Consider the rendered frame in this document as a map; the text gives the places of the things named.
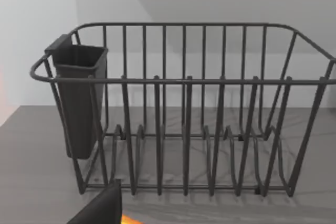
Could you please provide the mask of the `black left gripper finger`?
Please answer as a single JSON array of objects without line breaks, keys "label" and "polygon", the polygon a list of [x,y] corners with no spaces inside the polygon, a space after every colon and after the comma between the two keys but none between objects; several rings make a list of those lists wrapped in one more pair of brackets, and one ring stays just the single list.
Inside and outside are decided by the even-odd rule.
[{"label": "black left gripper finger", "polygon": [[75,214],[67,224],[121,224],[121,219],[121,181],[115,179]]}]

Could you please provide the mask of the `orange object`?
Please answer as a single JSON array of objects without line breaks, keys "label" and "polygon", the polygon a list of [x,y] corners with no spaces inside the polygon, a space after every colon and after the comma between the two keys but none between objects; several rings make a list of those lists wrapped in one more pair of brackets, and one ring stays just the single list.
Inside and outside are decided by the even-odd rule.
[{"label": "orange object", "polygon": [[142,224],[140,221],[131,218],[127,215],[122,215],[121,224]]}]

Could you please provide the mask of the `dark grey cutlery holder cup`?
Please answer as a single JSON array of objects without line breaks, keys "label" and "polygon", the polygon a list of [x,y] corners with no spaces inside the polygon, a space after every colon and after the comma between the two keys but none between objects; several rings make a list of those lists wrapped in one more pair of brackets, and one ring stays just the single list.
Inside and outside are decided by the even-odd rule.
[{"label": "dark grey cutlery holder cup", "polygon": [[[74,45],[70,36],[58,37],[45,52],[52,55],[56,74],[62,78],[106,77],[105,47]],[[61,82],[60,98],[69,115],[69,137],[77,159],[88,159],[96,142],[90,87],[84,82]]]}]

